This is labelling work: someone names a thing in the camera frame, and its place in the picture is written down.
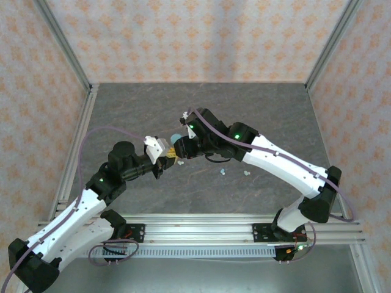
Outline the small circuit board green LED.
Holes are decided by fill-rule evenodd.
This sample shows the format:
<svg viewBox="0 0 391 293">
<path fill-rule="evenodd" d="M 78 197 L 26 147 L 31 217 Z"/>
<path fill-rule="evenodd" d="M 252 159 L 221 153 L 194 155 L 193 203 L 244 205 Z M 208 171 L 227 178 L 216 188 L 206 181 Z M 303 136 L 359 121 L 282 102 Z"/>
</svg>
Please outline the small circuit board green LED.
<svg viewBox="0 0 391 293">
<path fill-rule="evenodd" d="M 300 245 L 295 245 L 295 246 L 292 246 L 292 247 L 288 247 L 285 252 L 286 254 L 290 255 L 290 254 L 296 254 L 297 252 L 303 250 L 304 248 L 308 247 L 307 244 L 300 244 Z"/>
</svg>

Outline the aluminium side frame rail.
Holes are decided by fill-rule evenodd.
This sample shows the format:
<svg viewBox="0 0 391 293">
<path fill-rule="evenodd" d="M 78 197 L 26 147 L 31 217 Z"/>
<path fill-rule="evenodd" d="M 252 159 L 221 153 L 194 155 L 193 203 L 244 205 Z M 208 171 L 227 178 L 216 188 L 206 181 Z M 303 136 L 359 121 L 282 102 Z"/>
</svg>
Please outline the aluminium side frame rail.
<svg viewBox="0 0 391 293">
<path fill-rule="evenodd" d="M 68 202 L 78 165 L 79 148 L 88 129 L 93 106 L 95 104 L 98 93 L 98 88 L 99 84 L 93 84 L 91 89 L 87 91 L 86 98 L 82 104 L 76 128 L 73 133 L 71 147 L 65 162 L 65 168 L 62 172 L 62 176 L 60 177 L 60 182 L 57 187 L 53 203 L 51 204 L 51 209 L 49 210 L 48 221 L 52 220 L 56 215 L 57 206 L 59 203 Z"/>
</svg>

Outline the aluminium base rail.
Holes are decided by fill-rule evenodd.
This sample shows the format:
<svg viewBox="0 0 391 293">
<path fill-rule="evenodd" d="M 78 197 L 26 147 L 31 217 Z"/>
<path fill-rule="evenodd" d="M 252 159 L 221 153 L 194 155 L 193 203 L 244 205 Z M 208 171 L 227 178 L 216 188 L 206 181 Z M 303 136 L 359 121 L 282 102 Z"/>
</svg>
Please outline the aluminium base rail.
<svg viewBox="0 0 391 293">
<path fill-rule="evenodd" d="M 252 225 L 269 223 L 270 214 L 124 214 L 128 223 L 145 225 L 144 245 L 251 245 Z M 305 224 L 305 233 L 317 245 L 362 244 L 366 241 L 358 222 L 330 219 Z"/>
</svg>

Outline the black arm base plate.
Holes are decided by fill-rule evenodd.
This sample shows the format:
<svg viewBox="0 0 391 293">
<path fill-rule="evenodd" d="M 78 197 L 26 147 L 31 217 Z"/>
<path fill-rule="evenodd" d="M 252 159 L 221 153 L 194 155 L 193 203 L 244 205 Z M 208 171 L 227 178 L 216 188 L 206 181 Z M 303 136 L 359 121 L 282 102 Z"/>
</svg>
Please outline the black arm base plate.
<svg viewBox="0 0 391 293">
<path fill-rule="evenodd" d="M 254 223 L 252 225 L 252 235 L 254 242 L 267 243 L 276 241 L 270 223 Z"/>
<path fill-rule="evenodd" d="M 138 243 L 144 242 L 145 227 L 143 223 L 127 223 L 121 236 L 122 239 L 131 239 Z"/>
</svg>

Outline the short aluminium frame post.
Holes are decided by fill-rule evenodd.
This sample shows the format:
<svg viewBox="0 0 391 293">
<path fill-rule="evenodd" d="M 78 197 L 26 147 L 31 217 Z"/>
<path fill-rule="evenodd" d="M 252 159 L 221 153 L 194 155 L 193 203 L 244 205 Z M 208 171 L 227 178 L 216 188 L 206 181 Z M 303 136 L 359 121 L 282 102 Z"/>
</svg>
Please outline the short aluminium frame post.
<svg viewBox="0 0 391 293">
<path fill-rule="evenodd" d="M 382 293 L 367 244 L 351 244 L 351 253 L 363 293 Z"/>
</svg>

